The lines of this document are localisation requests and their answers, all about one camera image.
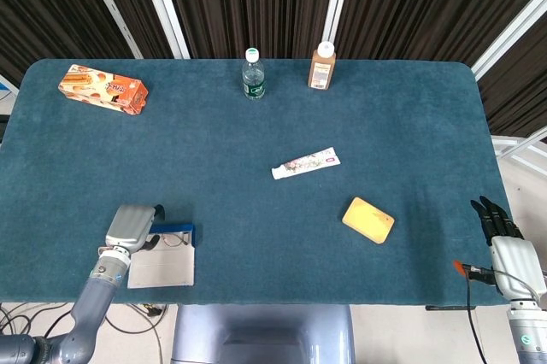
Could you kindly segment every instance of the bottle label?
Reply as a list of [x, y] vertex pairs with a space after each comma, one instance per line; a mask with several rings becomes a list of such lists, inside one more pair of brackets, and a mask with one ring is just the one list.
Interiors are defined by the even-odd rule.
[[263, 80], [258, 85], [243, 84], [244, 92], [251, 99], [258, 99], [264, 95], [265, 81]]
[[314, 64], [314, 74], [311, 77], [311, 87], [315, 89], [325, 89], [328, 82], [328, 74], [331, 72], [331, 66], [328, 63]]

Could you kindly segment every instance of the yellow sponge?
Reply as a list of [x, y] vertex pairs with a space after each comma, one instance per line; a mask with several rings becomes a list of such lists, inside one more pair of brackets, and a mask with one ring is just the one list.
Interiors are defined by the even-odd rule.
[[343, 223], [377, 244], [384, 243], [395, 220], [359, 197], [351, 202]]

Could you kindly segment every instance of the water bottle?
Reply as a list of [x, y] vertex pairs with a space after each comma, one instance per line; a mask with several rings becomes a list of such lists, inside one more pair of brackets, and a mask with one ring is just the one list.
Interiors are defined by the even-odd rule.
[[249, 99], [260, 99], [264, 96], [266, 84], [264, 82], [264, 66], [258, 60], [258, 49], [249, 48], [245, 51], [247, 60], [242, 69], [243, 88]]

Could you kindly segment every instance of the tube cap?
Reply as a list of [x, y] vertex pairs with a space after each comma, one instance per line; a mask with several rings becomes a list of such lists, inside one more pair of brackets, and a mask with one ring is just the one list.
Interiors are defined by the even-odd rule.
[[317, 47], [317, 53], [321, 58], [330, 58], [334, 54], [334, 44], [329, 41], [323, 41]]
[[285, 168], [283, 165], [272, 168], [272, 176], [275, 180], [283, 179], [285, 177]]
[[255, 63], [258, 62], [258, 49], [257, 48], [249, 48], [247, 51], [245, 51], [245, 59], [248, 63]]

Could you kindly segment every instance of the black cable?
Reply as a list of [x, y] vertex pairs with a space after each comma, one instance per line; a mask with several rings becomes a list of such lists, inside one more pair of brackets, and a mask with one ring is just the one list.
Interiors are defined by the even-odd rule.
[[37, 312], [34, 313], [34, 315], [30, 318], [30, 320], [28, 321], [28, 323], [26, 323], [25, 327], [23, 327], [23, 329], [21, 330], [21, 334], [28, 334], [28, 333], [31, 332], [32, 322], [34, 321], [34, 319], [36, 318], [37, 315], [43, 313], [44, 311], [57, 310], [58, 308], [65, 307], [67, 304], [68, 304], [68, 303], [65, 302], [65, 303], [61, 304], [60, 306], [42, 308], [41, 310], [37, 311]]
[[44, 338], [47, 338], [47, 337], [50, 335], [51, 331], [53, 331], [53, 329], [55, 328], [55, 326], [56, 326], [57, 324], [59, 324], [59, 321], [61, 321], [62, 319], [64, 319], [66, 316], [68, 316], [68, 315], [70, 314], [71, 311], [72, 311], [72, 310], [68, 310], [66, 313], [61, 314], [59, 317], [57, 317], [57, 320], [55, 320], [55, 321], [53, 322], [53, 324], [50, 326], [50, 328], [48, 328], [48, 331], [45, 332]]
[[[133, 307], [132, 305], [130, 305], [129, 307], [131, 307], [133, 310], [135, 310], [137, 312], [138, 315], [140, 315], [141, 317], [143, 317], [143, 319], [145, 319], [146, 321], [148, 321], [149, 323], [152, 324], [152, 320], [149, 319], [145, 314], [143, 313], [140, 313], [138, 311], [138, 308], [135, 308]], [[158, 349], [158, 354], [159, 354], [159, 358], [160, 358], [160, 364], [163, 364], [163, 353], [162, 353], [162, 342], [160, 341], [160, 336], [159, 334], [157, 333], [157, 330], [156, 330], [156, 326], [158, 324], [160, 324], [160, 321], [162, 321], [163, 317], [165, 317], [165, 313], [168, 311], [168, 305], [166, 304], [165, 305], [165, 308], [163, 309], [163, 314], [162, 316], [160, 317], [160, 319], [156, 322], [156, 325], [155, 326], [152, 326], [152, 331], [154, 332], [154, 335], [156, 336], [156, 341], [157, 341], [157, 349]]]
[[116, 327], [114, 324], [112, 324], [112, 322], [109, 320], [108, 317], [104, 317], [104, 319], [106, 320], [107, 323], [109, 323], [112, 328], [114, 328], [115, 330], [117, 330], [118, 332], [122, 332], [123, 334], [143, 334], [144, 332], [149, 332], [150, 330], [152, 330], [154, 332], [154, 334], [156, 335], [156, 341], [157, 341], [157, 348], [158, 348], [158, 352], [159, 352], [159, 356], [160, 356], [160, 363], [162, 364], [163, 363], [163, 353], [162, 353], [162, 342], [160, 341], [160, 336], [158, 335], [157, 333], [157, 330], [156, 330], [156, 327], [158, 324], [160, 324], [163, 320], [163, 317], [165, 317], [165, 314], [166, 312], [168, 311], [168, 306], [166, 305], [165, 308], [163, 309], [162, 311], [162, 315], [160, 316], [160, 319], [155, 323], [153, 324], [152, 323], [152, 320], [149, 319], [146, 314], [139, 308], [139, 307], [136, 307], [132, 304], [126, 304], [129, 308], [132, 308], [138, 315], [140, 315], [143, 319], [145, 319], [146, 321], [148, 321], [150, 323], [150, 327], [147, 328], [146, 330], [142, 330], [141, 332], [128, 332], [126, 330], [122, 330], [120, 329], [119, 327]]
[[25, 324], [25, 328], [26, 326], [28, 326], [30, 324], [30, 319], [28, 317], [26, 317], [25, 315], [23, 314], [19, 314], [19, 315], [16, 315], [14, 317], [11, 317], [7, 323], [5, 323], [3, 326], [0, 327], [0, 332], [3, 332], [3, 329], [6, 328], [7, 326], [9, 326], [15, 319], [25, 319], [26, 320], [26, 324]]
[[473, 319], [471, 318], [471, 284], [469, 283], [469, 272], [465, 272], [465, 282], [468, 285], [468, 318], [469, 318], [469, 325], [471, 326], [471, 331], [473, 332], [473, 338], [475, 339], [475, 344], [477, 344], [477, 350], [479, 351], [480, 358], [484, 364], [488, 364], [486, 362], [485, 355], [482, 352], [482, 348], [480, 347], [479, 338], [477, 337], [477, 332], [475, 331], [475, 326], [473, 324]]
[[8, 93], [8, 95], [6, 95], [5, 97], [0, 97], [0, 101], [3, 101], [6, 97], [8, 97], [9, 95], [11, 95], [11, 92]]
[[8, 315], [12, 314], [16, 309], [21, 308], [21, 307], [23, 307], [27, 304], [28, 304], [28, 302], [22, 302], [21, 304], [13, 307], [10, 311], [8, 311]]
[[132, 304], [132, 306], [135, 307], [135, 308], [138, 308], [138, 310], [139, 310], [141, 313], [148, 314], [148, 310], [143, 310], [143, 309], [141, 309], [137, 304]]
[[14, 327], [11, 325], [11, 320], [9, 319], [9, 314], [6, 310], [3, 309], [2, 307], [2, 304], [0, 303], [0, 313], [3, 314], [3, 316], [5, 317], [6, 319], [6, 322], [9, 324], [9, 331], [10, 331], [10, 334], [13, 334], [14, 333]]
[[[140, 314], [144, 315], [144, 312], [142, 312], [142, 311], [140, 310], [140, 308], [134, 307], [132, 304], [127, 304], [127, 306], [130, 307], [130, 308], [132, 308], [133, 310], [139, 312]], [[118, 332], [123, 332], [124, 334], [144, 334], [144, 333], [146, 333], [146, 332], [150, 332], [150, 331], [154, 330], [154, 329], [157, 327], [157, 325], [160, 324], [160, 323], [162, 322], [163, 317], [165, 317], [165, 313], [166, 313], [166, 312], [167, 312], [167, 308], [163, 309], [162, 315], [160, 316], [160, 319], [159, 319], [155, 324], [153, 324], [152, 321], [151, 321], [150, 319], [148, 319], [148, 317], [146, 317], [146, 316], [144, 315], [144, 317], [146, 317], [146, 319], [150, 322], [150, 327], [148, 327], [148, 328], [145, 329], [145, 330], [141, 330], [140, 332], [130, 332], [130, 331], [128, 331], [128, 330], [123, 330], [123, 329], [121, 329], [121, 328], [115, 326], [114, 324], [112, 324], [112, 321], [109, 320], [109, 317], [108, 317], [108, 316], [105, 316], [104, 319], [106, 320], [107, 323], [110, 324], [110, 326], [111, 326], [112, 328], [114, 328], [114, 329], [117, 330]]]

